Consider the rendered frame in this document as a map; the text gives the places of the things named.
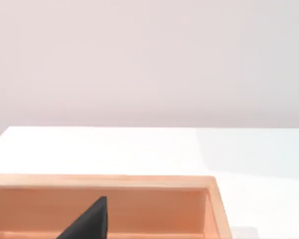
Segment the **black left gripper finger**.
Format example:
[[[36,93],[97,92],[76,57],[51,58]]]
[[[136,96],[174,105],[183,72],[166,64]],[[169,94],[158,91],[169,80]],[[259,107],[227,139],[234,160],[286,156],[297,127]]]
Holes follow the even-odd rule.
[[[56,239],[107,239],[107,236],[107,197],[102,196]]]

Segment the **shallow salmon-coloured box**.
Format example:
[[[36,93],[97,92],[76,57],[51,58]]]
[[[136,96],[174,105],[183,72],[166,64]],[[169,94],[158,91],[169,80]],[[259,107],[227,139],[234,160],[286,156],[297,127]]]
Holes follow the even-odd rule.
[[[55,239],[105,196],[108,239],[232,239],[212,176],[0,174],[0,239]]]

